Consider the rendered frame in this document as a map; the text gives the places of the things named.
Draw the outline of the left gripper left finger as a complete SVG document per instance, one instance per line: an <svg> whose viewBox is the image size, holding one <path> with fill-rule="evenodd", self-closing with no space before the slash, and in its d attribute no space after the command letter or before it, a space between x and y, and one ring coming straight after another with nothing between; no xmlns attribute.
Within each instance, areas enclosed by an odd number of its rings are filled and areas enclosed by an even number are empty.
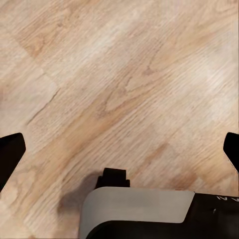
<svg viewBox="0 0 239 239"><path fill-rule="evenodd" d="M21 132L0 138L0 192L26 151Z"/></svg>

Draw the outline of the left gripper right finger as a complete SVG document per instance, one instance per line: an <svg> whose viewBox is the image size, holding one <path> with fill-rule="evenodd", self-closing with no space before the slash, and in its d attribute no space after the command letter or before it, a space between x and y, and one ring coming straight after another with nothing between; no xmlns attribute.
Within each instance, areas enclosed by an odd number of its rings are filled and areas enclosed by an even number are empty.
<svg viewBox="0 0 239 239"><path fill-rule="evenodd" d="M228 132L223 150L239 172L239 134Z"/></svg>

